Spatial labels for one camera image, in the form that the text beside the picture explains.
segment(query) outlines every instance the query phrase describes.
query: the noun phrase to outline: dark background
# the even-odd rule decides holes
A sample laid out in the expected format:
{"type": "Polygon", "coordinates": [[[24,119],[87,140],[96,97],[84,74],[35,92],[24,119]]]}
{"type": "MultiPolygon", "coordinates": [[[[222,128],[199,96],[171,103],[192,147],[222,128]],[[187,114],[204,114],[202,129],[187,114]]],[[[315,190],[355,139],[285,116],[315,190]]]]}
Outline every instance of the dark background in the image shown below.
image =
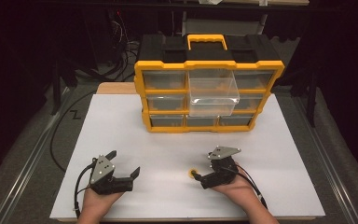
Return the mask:
{"type": "MultiPolygon", "coordinates": [[[[278,36],[281,41],[302,37],[277,84],[293,85],[294,95],[308,94],[310,78],[316,74],[331,114],[358,160],[358,1],[312,1],[310,7],[342,10],[268,15],[265,34],[269,37],[278,36]]],[[[227,19],[216,14],[193,15],[227,19]]],[[[110,58],[117,56],[116,51],[104,47],[111,44],[107,36],[115,38],[110,24],[103,22],[109,17],[125,22],[129,39],[139,40],[143,34],[180,31],[182,16],[174,13],[176,28],[172,30],[170,11],[41,7],[27,0],[0,1],[0,164],[24,125],[46,102],[44,94],[57,59],[70,58],[93,68],[96,63],[111,63],[110,58]]]]}

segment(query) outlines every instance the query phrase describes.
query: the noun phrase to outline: hand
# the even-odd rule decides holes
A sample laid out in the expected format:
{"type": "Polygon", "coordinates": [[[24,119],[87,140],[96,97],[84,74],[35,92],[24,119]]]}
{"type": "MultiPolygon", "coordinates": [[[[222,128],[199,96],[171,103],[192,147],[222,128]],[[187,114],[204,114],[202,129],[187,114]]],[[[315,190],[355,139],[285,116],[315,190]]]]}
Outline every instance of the hand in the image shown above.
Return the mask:
{"type": "MultiPolygon", "coordinates": [[[[241,168],[239,170],[240,174],[247,176],[241,168]]],[[[239,205],[248,216],[250,223],[278,223],[277,219],[258,200],[249,182],[239,175],[236,175],[231,183],[212,189],[225,194],[232,202],[239,205]]]]}
{"type": "Polygon", "coordinates": [[[92,189],[86,189],[83,198],[83,208],[77,223],[99,223],[99,221],[109,212],[112,204],[123,194],[124,192],[99,195],[92,189]]]}

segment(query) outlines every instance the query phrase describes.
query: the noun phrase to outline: storage organizer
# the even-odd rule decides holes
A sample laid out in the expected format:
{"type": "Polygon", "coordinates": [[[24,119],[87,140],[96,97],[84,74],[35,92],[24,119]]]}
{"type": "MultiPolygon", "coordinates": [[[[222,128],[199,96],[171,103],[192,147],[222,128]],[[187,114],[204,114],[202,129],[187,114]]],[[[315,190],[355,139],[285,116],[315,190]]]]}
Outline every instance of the storage organizer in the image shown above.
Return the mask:
{"type": "Polygon", "coordinates": [[[144,35],[134,83],[146,129],[250,131],[283,68],[265,35],[144,35]]]}

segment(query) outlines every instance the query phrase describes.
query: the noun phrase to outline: wooden edge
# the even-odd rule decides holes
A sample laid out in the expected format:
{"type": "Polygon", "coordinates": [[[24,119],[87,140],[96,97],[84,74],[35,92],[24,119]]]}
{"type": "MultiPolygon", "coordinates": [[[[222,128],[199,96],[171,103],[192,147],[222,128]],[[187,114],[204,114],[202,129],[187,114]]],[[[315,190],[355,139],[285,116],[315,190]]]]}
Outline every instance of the wooden edge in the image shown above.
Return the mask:
{"type": "MultiPolygon", "coordinates": [[[[279,221],[311,221],[317,217],[276,217],[279,221]]],[[[72,217],[58,218],[60,222],[76,222],[77,219],[72,217]]],[[[103,222],[188,222],[188,221],[246,221],[245,218],[104,218],[103,222]]]]}
{"type": "Polygon", "coordinates": [[[97,94],[136,94],[133,82],[103,82],[98,86],[97,94]]]}

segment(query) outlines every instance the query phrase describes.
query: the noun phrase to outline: white table surface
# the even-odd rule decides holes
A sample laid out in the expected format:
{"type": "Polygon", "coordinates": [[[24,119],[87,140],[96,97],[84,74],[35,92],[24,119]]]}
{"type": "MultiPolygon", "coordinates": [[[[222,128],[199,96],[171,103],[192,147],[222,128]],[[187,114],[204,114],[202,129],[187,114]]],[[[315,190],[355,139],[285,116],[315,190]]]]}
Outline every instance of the white table surface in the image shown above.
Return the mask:
{"type": "MultiPolygon", "coordinates": [[[[74,190],[80,172],[92,158],[112,150],[115,177],[141,173],[106,215],[106,220],[238,220],[246,215],[224,195],[203,189],[188,176],[213,170],[207,154],[216,146],[239,147],[233,155],[252,176],[268,209],[277,218],[307,219],[324,210],[301,160],[276,97],[271,94],[255,128],[242,133],[149,133],[142,123],[142,104],[136,94],[96,94],[78,137],[50,218],[74,220],[74,190]]],[[[85,173],[80,189],[87,186],[85,173]]],[[[78,196],[83,201],[83,193],[78,196]]]]}

